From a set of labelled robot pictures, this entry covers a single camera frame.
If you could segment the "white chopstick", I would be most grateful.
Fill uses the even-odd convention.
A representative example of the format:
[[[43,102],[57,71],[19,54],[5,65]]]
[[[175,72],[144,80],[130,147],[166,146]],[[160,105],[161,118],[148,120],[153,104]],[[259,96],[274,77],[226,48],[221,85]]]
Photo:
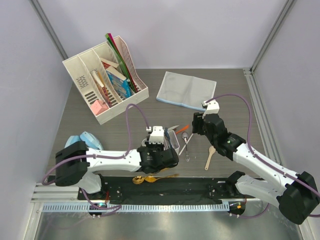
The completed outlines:
[[[186,143],[185,143],[185,145],[182,147],[182,149],[180,150],[180,152],[179,152],[179,156],[182,154],[182,152],[185,150],[185,148],[187,147],[187,145],[188,145],[188,143],[189,143],[189,141],[191,140],[191,138],[193,137],[193,133],[190,135],[190,137],[187,139],[187,141],[186,141]]]

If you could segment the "orange plastic utensil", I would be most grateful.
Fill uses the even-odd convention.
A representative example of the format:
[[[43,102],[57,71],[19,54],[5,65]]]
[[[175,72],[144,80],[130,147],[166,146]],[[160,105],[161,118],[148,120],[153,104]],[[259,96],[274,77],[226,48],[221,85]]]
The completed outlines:
[[[179,133],[182,133],[182,132],[186,131],[189,127],[190,127],[190,125],[188,124],[188,125],[182,127],[181,129],[177,130],[177,131],[175,132],[175,134],[177,135],[177,134],[179,134]]]

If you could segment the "silver metal spoon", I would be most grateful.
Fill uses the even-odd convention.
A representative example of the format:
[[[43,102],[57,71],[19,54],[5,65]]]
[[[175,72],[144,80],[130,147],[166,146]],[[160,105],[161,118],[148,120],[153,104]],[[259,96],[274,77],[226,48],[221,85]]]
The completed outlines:
[[[189,152],[188,152],[189,134],[188,134],[186,131],[184,131],[181,136],[182,136],[182,139],[183,139],[184,142],[185,142],[185,145],[184,145],[185,160],[186,160],[187,162],[189,162],[189,161],[190,161],[190,156],[189,156]]]

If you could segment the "white utensil container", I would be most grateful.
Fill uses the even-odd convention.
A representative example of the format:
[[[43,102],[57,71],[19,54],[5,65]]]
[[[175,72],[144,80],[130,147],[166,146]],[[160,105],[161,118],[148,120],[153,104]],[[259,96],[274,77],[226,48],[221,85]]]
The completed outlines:
[[[175,152],[178,154],[180,150],[180,144],[177,138],[177,135],[174,130],[170,130],[168,132],[169,138],[170,138],[170,144],[172,145]]]

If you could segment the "blue plastic knife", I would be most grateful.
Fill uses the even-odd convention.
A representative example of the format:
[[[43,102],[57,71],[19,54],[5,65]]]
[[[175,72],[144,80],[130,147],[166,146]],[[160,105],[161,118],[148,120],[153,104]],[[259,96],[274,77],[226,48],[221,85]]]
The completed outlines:
[[[167,127],[164,128],[164,138],[167,141],[168,148],[169,149],[173,149],[172,144],[171,144],[171,138],[170,138],[170,135],[169,135]]]

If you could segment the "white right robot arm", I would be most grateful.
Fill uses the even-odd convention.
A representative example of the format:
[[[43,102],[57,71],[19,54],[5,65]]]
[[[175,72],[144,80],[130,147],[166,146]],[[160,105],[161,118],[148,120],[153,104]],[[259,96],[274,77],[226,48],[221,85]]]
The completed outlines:
[[[285,168],[253,149],[242,137],[231,133],[216,113],[196,112],[192,132],[206,136],[216,152],[250,169],[262,179],[236,171],[226,180],[226,193],[233,198],[249,195],[277,207],[284,217],[301,225],[320,204],[314,177]]]

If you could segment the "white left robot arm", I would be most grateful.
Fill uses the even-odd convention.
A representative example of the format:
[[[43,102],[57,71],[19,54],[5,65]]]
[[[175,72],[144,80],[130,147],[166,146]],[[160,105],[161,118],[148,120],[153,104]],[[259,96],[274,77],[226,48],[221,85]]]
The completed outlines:
[[[93,198],[100,200],[107,192],[98,171],[128,171],[154,174],[166,168],[174,168],[179,157],[172,148],[140,146],[126,154],[125,151],[99,150],[78,141],[55,155],[55,185],[76,186]]]

